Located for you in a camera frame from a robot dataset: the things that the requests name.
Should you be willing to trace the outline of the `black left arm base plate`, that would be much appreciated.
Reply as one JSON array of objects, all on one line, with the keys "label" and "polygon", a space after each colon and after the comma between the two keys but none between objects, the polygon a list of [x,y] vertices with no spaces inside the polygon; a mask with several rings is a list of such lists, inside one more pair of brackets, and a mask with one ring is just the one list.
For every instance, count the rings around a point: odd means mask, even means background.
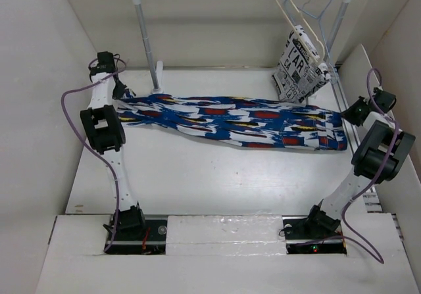
[{"label": "black left arm base plate", "polygon": [[140,233],[118,232],[108,255],[164,255],[166,252],[167,217],[147,217]]}]

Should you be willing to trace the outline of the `blue red white patterned trousers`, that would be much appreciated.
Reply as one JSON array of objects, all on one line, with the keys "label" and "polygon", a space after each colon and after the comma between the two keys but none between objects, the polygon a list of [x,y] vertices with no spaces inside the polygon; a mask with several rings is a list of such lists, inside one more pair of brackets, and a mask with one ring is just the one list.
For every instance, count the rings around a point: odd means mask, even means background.
[{"label": "blue red white patterned trousers", "polygon": [[128,89],[116,111],[125,127],[156,125],[239,147],[347,149],[341,115],[314,105],[228,96],[138,97]]}]

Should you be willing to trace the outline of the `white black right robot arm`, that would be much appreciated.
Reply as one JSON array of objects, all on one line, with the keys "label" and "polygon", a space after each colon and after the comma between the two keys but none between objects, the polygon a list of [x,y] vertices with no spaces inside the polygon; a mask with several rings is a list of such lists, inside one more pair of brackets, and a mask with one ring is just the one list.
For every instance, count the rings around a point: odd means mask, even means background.
[{"label": "white black right robot arm", "polygon": [[395,103],[394,94],[375,87],[369,98],[359,97],[341,113],[349,123],[363,126],[366,135],[353,155],[348,176],[300,222],[309,239],[336,235],[353,202],[373,185],[392,180],[400,171],[416,137],[402,131],[387,114]]}]

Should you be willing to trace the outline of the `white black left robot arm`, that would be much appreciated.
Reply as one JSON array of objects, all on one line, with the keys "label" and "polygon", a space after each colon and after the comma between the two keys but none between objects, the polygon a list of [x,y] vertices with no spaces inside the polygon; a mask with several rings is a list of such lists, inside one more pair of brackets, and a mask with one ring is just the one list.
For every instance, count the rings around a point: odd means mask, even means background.
[{"label": "white black left robot arm", "polygon": [[103,51],[88,66],[89,78],[97,85],[93,87],[87,109],[80,112],[80,118],[90,147],[106,161],[114,182],[113,196],[118,208],[111,223],[105,227],[118,241],[135,241],[145,235],[147,224],[124,164],[126,135],[113,105],[114,99],[122,96],[124,91],[116,73],[116,60],[116,55]]}]

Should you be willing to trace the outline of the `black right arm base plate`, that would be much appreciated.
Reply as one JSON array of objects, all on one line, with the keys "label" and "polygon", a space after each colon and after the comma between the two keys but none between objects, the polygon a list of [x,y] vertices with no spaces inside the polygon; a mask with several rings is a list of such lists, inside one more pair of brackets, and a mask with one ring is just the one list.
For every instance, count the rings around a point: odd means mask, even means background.
[{"label": "black right arm base plate", "polygon": [[346,255],[341,225],[334,230],[309,222],[305,216],[283,216],[278,235],[285,240],[288,255]]}]

